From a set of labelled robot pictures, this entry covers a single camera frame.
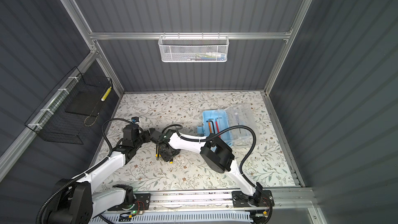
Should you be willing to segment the black hex key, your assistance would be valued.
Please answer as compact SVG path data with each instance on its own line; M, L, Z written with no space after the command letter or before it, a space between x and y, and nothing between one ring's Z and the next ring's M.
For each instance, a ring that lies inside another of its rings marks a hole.
M220 131L220 128L222 127L222 126L221 126L221 120L222 120L222 118L221 118L221 117L217 117L217 118L215 118L215 119L218 119L217 121L218 121L218 126L219 126L219 131ZM215 119L208 119L208 120L206 120L206 123L207 123L208 121L211 123L211 126L212 126L212 134L217 134L216 126L215 126L215 123L214 123Z

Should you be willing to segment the light blue plastic tool box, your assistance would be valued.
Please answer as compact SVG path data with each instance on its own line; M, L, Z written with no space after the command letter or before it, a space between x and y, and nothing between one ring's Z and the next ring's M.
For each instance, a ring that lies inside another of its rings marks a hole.
M260 133L257 128L254 115L248 104L238 104L225 109L207 110L202 113L202 124L198 126L198 135L210 135L206 120L221 117L220 131L236 126L244 125L253 130L256 140L260 141ZM221 135L221 139L231 147L250 147L252 145L252 134L246 129L234 129Z

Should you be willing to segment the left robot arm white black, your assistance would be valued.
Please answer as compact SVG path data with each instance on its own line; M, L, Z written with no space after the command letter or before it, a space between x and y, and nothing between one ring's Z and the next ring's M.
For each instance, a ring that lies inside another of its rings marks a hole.
M56 183L54 192L39 209L37 224L87 224L114 206L125 210L139 207L133 187L117 184L112 189L96 193L96 188L115 171L125 166L138 149L150 142L149 131L138 124L140 119L133 117L123 129L123 138L112 146L105 139L108 155L99 163L73 177L61 179Z

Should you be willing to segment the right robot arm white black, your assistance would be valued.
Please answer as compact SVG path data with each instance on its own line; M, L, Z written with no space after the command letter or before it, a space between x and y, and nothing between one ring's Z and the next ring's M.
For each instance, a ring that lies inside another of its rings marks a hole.
M221 136L234 129L247 130L252 135L252 145L240 163L233 154L232 148L221 139ZM250 206L265 205L269 208L275 205L271 195L265 191L260 183L254 183L243 172L244 162L249 158L256 146L257 137L254 130L245 125L228 127L207 137L194 137L181 134L178 130L167 130L162 133L154 128L149 129L150 139L164 154L165 161L173 158L173 152L186 150L201 155L206 164L215 172L227 174L235 182L242 194L247 196Z

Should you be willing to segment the yellow marker in black basket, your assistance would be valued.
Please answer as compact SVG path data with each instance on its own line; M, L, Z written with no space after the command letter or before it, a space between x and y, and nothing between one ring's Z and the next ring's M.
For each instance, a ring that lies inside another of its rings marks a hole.
M103 96L101 97L101 101L102 102L104 102L106 99L107 99L107 97L109 96L109 94L111 93L111 91L112 91L112 86L110 86L105 92L104 92L104 94L103 94Z

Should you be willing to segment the floral table mat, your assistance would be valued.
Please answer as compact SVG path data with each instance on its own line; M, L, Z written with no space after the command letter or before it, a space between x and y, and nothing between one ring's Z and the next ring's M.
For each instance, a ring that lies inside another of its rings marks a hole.
M143 129L179 123L183 133L196 135L205 110L246 105L252 111L258 132L256 148L243 166L245 174L264 187L296 186L278 137L259 91L125 94L110 124L107 137L112 144L122 138L122 129L132 117ZM211 170L198 154L182 151L173 163L155 156L155 145L144 144L123 168L105 179L98 192L113 185L132 186L136 191L229 189L236 184L225 174Z

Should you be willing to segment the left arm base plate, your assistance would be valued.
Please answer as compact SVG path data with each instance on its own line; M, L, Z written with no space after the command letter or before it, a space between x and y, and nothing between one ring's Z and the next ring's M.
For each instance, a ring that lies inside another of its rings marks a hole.
M151 194L135 194L135 201L131 204L120 204L108 211L147 211L149 210Z

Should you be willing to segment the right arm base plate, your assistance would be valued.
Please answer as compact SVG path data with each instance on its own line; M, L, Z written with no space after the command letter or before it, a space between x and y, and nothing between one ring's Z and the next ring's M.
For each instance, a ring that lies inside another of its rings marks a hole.
M231 194L234 207L275 206L274 198L270 190L257 190L253 196L245 195L241 191L233 191Z

